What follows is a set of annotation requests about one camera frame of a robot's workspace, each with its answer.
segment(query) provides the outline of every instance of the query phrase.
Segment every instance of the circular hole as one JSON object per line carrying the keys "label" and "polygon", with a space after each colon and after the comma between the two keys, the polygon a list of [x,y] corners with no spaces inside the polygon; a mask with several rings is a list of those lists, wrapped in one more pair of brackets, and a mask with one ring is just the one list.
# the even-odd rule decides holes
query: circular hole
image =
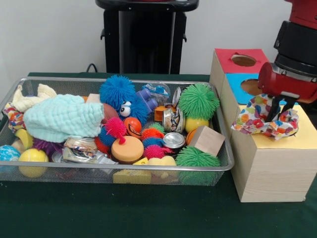
{"label": "circular hole", "polygon": [[231,60],[238,66],[251,67],[256,64],[256,59],[251,56],[233,55]]}
{"label": "circular hole", "polygon": [[243,91],[247,92],[248,94],[257,96],[259,94],[262,94],[262,89],[258,87],[258,82],[259,81],[255,78],[244,80],[241,83],[241,88]]}

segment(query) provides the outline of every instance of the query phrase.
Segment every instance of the wire mesh basket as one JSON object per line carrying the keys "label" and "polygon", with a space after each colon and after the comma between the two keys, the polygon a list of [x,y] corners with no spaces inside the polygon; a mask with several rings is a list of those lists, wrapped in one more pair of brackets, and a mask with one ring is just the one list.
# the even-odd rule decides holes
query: wire mesh basket
{"label": "wire mesh basket", "polygon": [[[104,79],[87,78],[49,78],[27,77],[17,81],[0,104],[2,110],[7,102],[12,101],[18,85],[23,85],[23,95],[36,95],[40,83],[53,88],[58,94],[88,96],[99,93]],[[147,83],[156,81],[132,80],[137,91]],[[161,81],[170,87],[171,95],[178,86],[187,87],[191,84],[205,82]],[[148,123],[154,121],[154,114],[149,115]],[[137,184],[170,184],[170,185],[211,185],[214,186],[224,171],[234,165],[231,146],[227,137],[221,108],[218,108],[210,121],[210,127],[223,134],[226,139],[218,153],[220,167],[180,167],[180,166],[135,166],[135,165],[103,165],[80,163],[38,163],[38,162],[8,162],[0,161],[1,181],[38,181],[38,182],[78,182],[78,183],[137,183]],[[14,134],[8,128],[8,118],[2,115],[0,122],[0,146],[11,145]],[[25,177],[20,169],[45,170],[39,178]]]}

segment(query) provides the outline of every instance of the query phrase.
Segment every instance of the wooden shape sorter box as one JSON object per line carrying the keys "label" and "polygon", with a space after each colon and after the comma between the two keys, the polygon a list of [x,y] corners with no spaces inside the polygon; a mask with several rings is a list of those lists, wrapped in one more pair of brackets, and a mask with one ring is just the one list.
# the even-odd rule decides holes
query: wooden shape sorter box
{"label": "wooden shape sorter box", "polygon": [[[249,58],[236,64],[233,57],[238,55]],[[238,103],[228,75],[258,74],[266,61],[261,50],[216,49],[213,55],[210,83],[219,94],[234,153],[232,176],[241,202],[304,201],[317,172],[317,131],[300,106],[294,107],[299,115],[295,136],[275,141],[262,134],[245,135],[231,129],[245,105]]]}

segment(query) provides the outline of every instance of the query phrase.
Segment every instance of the washcloth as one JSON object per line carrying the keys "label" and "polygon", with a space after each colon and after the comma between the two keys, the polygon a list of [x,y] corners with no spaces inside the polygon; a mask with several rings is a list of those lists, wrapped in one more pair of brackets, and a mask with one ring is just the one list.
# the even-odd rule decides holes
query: washcloth
{"label": "washcloth", "polygon": [[35,138],[64,142],[69,137],[96,137],[101,131],[104,106],[86,103],[80,96],[57,95],[34,105],[24,114],[25,126]]}
{"label": "washcloth", "polygon": [[14,106],[19,112],[23,113],[35,104],[55,96],[56,92],[52,88],[44,84],[39,84],[37,97],[24,97],[22,95],[22,86],[19,85],[13,95],[12,106]]}

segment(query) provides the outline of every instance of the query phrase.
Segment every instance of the light blue towel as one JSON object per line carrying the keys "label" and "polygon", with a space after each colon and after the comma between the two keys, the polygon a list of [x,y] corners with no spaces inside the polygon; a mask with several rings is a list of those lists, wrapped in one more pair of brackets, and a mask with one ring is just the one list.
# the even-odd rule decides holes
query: light blue towel
{"label": "light blue towel", "polygon": [[67,94],[34,105],[25,112],[23,120],[33,137],[60,143],[68,137],[98,136],[103,118],[101,103],[85,103],[82,97]]}

